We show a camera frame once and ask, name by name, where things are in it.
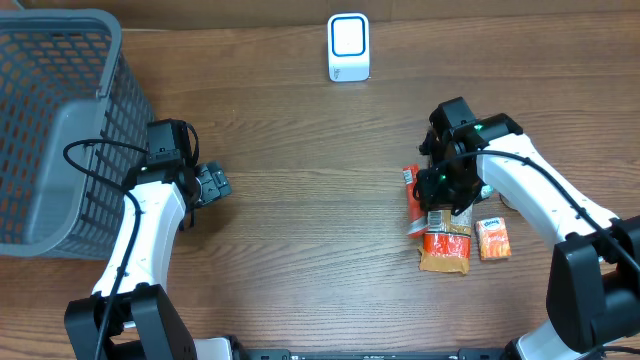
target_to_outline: snack package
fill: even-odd
[[[451,215],[451,210],[429,211],[427,214],[427,231],[471,236],[472,208],[473,206],[469,206],[458,216]]]
[[[469,272],[471,237],[446,233],[424,234],[420,270],[437,272]]]
[[[476,223],[480,259],[495,260],[511,256],[511,246],[504,219],[480,220]]]
[[[427,220],[424,211],[420,209],[420,202],[413,197],[413,187],[416,185],[418,170],[420,170],[418,164],[406,166],[402,169],[407,187],[407,202],[409,206],[409,231],[407,235],[410,237],[419,237],[427,231]]]

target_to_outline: barcode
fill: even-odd
[[[402,170],[402,175],[404,175],[404,183],[409,185],[413,182],[413,176],[411,176],[411,169]]]
[[[427,223],[429,228],[442,226],[442,211],[429,211],[427,216]]]

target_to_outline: cable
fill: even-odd
[[[606,231],[604,231],[604,229],[598,225],[598,223],[593,220],[593,218],[591,218],[591,216],[587,213],[587,211],[581,207],[577,201],[575,201],[571,195],[569,195],[569,193],[564,189],[564,187],[562,187],[562,185],[558,182],[558,180],[556,180],[553,175],[549,174],[549,172],[547,170],[545,170],[542,166],[536,164],[535,162],[533,162],[530,158],[528,157],[522,157],[516,154],[512,154],[509,152],[505,152],[505,151],[496,151],[496,150],[480,150],[480,151],[472,151],[472,152],[468,152],[468,153],[463,153],[463,154],[458,154],[455,155],[454,157],[450,158],[450,159],[446,159],[443,160],[441,162],[439,162],[438,164],[430,167],[427,171],[429,171],[430,173],[436,173],[438,169],[442,168],[442,167],[446,167],[449,163],[451,163],[454,160],[459,160],[459,159],[464,159],[464,158],[469,158],[469,157],[474,157],[474,156],[478,156],[478,155],[494,155],[494,156],[502,156],[502,157],[506,157],[506,158],[511,158],[514,160],[518,160],[521,161],[522,163],[524,163],[525,165],[529,165],[532,168],[534,168],[535,170],[537,170],[542,176],[544,176],[547,180],[549,180],[549,182],[551,183],[551,185],[553,185],[556,190],[558,190],[558,192],[560,193],[560,195],[562,195],[562,197],[565,198],[565,200],[567,200],[567,202],[576,210],[576,212],[578,213],[578,215],[580,215],[580,217],[584,218],[584,220],[591,225],[591,227],[593,227],[596,232],[598,233],[598,235],[600,235],[601,237],[605,238],[609,244],[616,250],[616,252],[624,259],[624,261],[631,266],[631,268],[637,272],[638,274],[640,274],[640,265],[638,265],[638,263],[633,259],[633,257],[631,257],[631,255],[629,255],[629,253],[624,250],[622,248],[622,246],[620,246],[620,244],[618,244],[618,242],[611,237],[611,235],[609,235]]]
[[[131,194],[123,186],[105,178],[102,175],[99,175],[95,171],[91,171],[83,168],[82,166],[78,165],[78,163],[71,160],[71,158],[69,157],[69,150],[71,150],[72,148],[80,145],[93,145],[93,144],[108,144],[108,145],[121,146],[128,149],[133,149],[145,154],[147,153],[147,150],[134,145],[129,145],[119,141],[106,140],[106,139],[87,139],[87,140],[75,141],[65,146],[64,150],[62,150],[62,156],[64,156],[64,159],[69,163],[69,165],[73,166],[75,169],[77,169],[81,173],[86,174],[87,176],[92,177],[93,179],[105,185],[111,186],[116,190],[122,192],[126,197],[129,198],[129,200],[131,200],[131,203],[133,203],[133,207],[136,209],[135,221],[133,223],[133,230],[131,231],[131,238],[129,239],[129,243],[127,244],[127,248],[124,252],[124,256],[122,257],[122,262],[120,263],[120,267],[116,271],[116,279],[113,283],[113,287],[111,288],[111,293],[109,294],[109,299],[107,300],[107,305],[105,306],[104,314],[102,316],[102,323],[100,324],[100,329],[98,330],[96,351],[94,353],[93,359],[100,360],[100,357],[102,355],[102,345],[107,335],[107,329],[109,328],[109,317],[111,316],[111,312],[113,311],[116,295],[118,294],[118,288],[120,287],[122,278],[124,278],[125,270],[127,268],[127,264],[129,263],[129,258],[131,257],[131,253],[133,252],[133,245],[135,244],[136,237],[138,236],[138,230],[140,229],[140,217],[142,215],[142,210],[140,210],[140,204],[138,203],[138,200],[136,200],[135,196],[133,196],[133,194]]]
[[[640,349],[634,349],[626,346],[603,346],[599,350],[604,352],[622,352],[627,354],[640,355]]]

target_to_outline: gray plastic basket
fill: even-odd
[[[144,147],[154,116],[121,44],[104,11],[0,11],[0,254],[111,254],[122,194],[73,169],[62,149],[87,138]],[[96,145],[70,156],[120,183],[141,154]]]

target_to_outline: wooden table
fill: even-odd
[[[622,218],[640,203],[640,13],[373,24],[372,73],[329,82],[323,26],[127,33],[159,118],[194,124],[233,195],[178,235],[169,295],[194,338],[296,351],[503,346],[546,318],[550,252],[497,199],[506,262],[418,271],[401,168],[438,103],[511,115],[576,187]],[[68,359],[70,300],[105,263],[0,260],[0,357]],[[621,342],[640,346],[640,338]]]

